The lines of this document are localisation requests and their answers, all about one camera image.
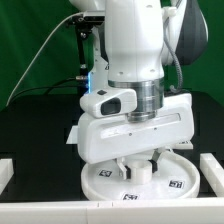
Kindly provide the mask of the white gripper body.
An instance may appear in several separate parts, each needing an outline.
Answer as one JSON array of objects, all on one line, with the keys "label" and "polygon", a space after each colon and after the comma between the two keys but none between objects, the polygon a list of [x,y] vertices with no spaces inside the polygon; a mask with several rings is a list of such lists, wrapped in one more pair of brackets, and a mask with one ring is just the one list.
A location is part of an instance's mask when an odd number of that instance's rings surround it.
[{"label": "white gripper body", "polygon": [[125,115],[94,118],[88,113],[78,122],[78,153],[89,164],[171,146],[194,135],[192,96],[184,93],[164,99],[155,118],[131,123]]}]

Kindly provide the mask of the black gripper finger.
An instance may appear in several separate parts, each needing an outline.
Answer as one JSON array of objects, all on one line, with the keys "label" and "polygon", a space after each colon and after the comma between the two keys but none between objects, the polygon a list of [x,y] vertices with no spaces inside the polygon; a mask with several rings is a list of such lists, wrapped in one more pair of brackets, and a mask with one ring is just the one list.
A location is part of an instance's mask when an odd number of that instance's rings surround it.
[{"label": "black gripper finger", "polygon": [[149,162],[152,164],[152,172],[155,173],[158,171],[158,160],[161,156],[161,152],[159,152],[158,150],[155,150],[152,158],[149,160]]},{"label": "black gripper finger", "polygon": [[130,168],[125,165],[125,159],[124,158],[117,158],[116,164],[119,168],[119,175],[124,179],[127,180],[130,178]]}]

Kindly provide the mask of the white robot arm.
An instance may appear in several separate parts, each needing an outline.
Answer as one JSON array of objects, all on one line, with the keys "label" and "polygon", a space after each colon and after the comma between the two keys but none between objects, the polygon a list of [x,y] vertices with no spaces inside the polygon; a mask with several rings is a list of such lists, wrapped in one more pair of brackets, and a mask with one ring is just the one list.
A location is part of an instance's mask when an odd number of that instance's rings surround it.
[{"label": "white robot arm", "polygon": [[70,0],[84,13],[102,14],[96,66],[104,82],[80,99],[78,152],[83,177],[109,165],[133,176],[125,158],[189,140],[194,133],[190,94],[164,94],[163,68],[194,62],[208,42],[197,0]]}]

